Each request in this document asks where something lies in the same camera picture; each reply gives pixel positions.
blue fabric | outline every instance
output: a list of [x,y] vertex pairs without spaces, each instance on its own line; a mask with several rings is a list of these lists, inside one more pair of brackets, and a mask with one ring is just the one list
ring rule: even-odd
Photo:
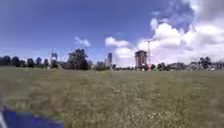
[[8,108],[3,109],[3,116],[8,128],[64,128],[63,123],[34,117],[31,114],[17,113]]

green grass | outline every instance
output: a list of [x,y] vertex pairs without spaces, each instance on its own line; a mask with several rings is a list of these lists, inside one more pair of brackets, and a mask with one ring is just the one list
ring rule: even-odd
[[0,68],[4,103],[65,128],[223,128],[224,72]]

tall building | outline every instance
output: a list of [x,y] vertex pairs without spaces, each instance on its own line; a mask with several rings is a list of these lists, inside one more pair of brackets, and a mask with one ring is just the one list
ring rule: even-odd
[[113,61],[113,58],[112,58],[112,53],[108,53],[108,66],[112,68],[112,61]]
[[136,67],[139,68],[143,64],[147,64],[147,52],[143,50],[139,50],[135,53],[135,63]]

grass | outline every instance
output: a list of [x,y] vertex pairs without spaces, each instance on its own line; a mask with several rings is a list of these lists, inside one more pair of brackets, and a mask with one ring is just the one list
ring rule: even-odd
[[0,68],[4,103],[65,128],[223,128],[224,72]]

cloud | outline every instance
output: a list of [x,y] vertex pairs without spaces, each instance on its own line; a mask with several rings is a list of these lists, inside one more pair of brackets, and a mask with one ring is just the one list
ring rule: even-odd
[[86,47],[90,47],[91,44],[87,39],[81,39],[79,37],[75,37],[75,43],[81,44]]
[[120,47],[116,45],[115,53],[120,59],[119,62],[122,62],[121,60],[124,58],[129,58],[130,61],[126,63],[126,65],[130,65],[130,63],[134,65],[134,57],[131,57],[131,55],[139,49],[148,51],[149,40],[151,40],[150,60],[154,64],[178,61],[189,63],[203,56],[209,56],[213,61],[223,60],[224,1],[182,1],[185,4],[189,4],[192,10],[194,10],[193,20],[188,25],[188,30],[186,32],[172,24],[172,16],[169,18],[164,17],[164,19],[167,19],[166,22],[161,21],[161,19],[153,18],[151,21],[151,30],[154,31],[154,36],[151,39],[140,39],[137,45],[132,47],[122,45],[125,47],[123,49],[120,49]]
[[116,40],[113,37],[108,37],[105,39],[106,46],[114,46],[114,47],[126,47],[129,46],[130,43],[124,40]]

